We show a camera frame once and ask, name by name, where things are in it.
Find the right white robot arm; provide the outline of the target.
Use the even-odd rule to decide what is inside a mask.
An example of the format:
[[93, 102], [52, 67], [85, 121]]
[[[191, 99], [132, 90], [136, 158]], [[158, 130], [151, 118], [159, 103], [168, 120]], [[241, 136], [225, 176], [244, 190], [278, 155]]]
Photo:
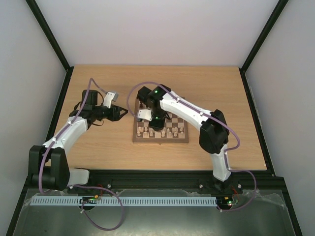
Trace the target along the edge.
[[148, 121], [149, 127], [155, 131], [161, 131], [164, 128], [165, 120], [169, 119], [169, 113], [195, 127], [199, 131], [199, 145], [209, 153], [213, 164], [215, 188], [222, 193], [231, 188], [230, 165], [224, 153], [227, 148], [229, 130], [220, 110], [212, 112], [202, 109], [163, 85], [154, 90], [142, 87], [136, 98], [146, 107], [137, 112], [137, 118]]

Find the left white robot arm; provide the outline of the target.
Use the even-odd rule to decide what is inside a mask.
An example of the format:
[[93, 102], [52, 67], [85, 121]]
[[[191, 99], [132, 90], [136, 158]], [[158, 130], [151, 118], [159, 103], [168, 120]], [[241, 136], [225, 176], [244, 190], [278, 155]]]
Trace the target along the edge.
[[40, 146], [31, 147], [27, 178], [30, 185], [44, 191], [64, 190], [69, 186], [88, 183], [89, 170], [71, 169], [67, 153], [96, 121], [119, 121], [128, 113], [127, 109], [113, 104], [118, 98], [116, 92], [107, 92], [102, 97], [102, 104], [98, 105], [100, 95], [97, 90], [84, 90], [82, 100], [74, 106], [65, 125], [56, 135]]

